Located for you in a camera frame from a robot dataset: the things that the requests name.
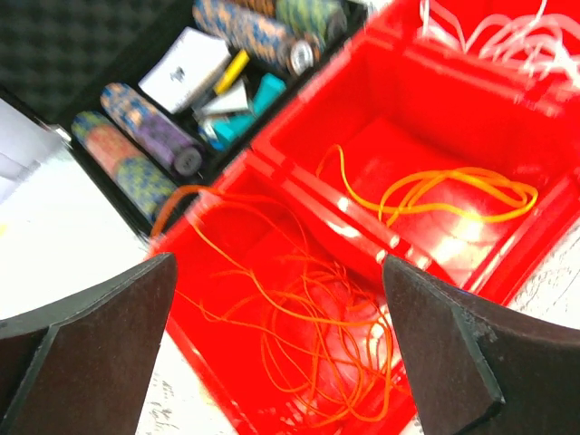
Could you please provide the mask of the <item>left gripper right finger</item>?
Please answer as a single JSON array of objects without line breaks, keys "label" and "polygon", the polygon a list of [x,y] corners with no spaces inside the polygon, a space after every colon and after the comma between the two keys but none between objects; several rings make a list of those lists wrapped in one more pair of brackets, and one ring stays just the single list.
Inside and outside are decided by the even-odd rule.
[{"label": "left gripper right finger", "polygon": [[382,281],[427,434],[576,434],[579,332],[387,256]]}]

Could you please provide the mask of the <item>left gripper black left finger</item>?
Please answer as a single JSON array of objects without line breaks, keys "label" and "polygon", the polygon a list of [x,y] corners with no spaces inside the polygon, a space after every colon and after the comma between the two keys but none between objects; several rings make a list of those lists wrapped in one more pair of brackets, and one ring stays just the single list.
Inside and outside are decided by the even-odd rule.
[{"label": "left gripper black left finger", "polygon": [[176,283],[161,254],[4,319],[2,433],[135,433]]}]

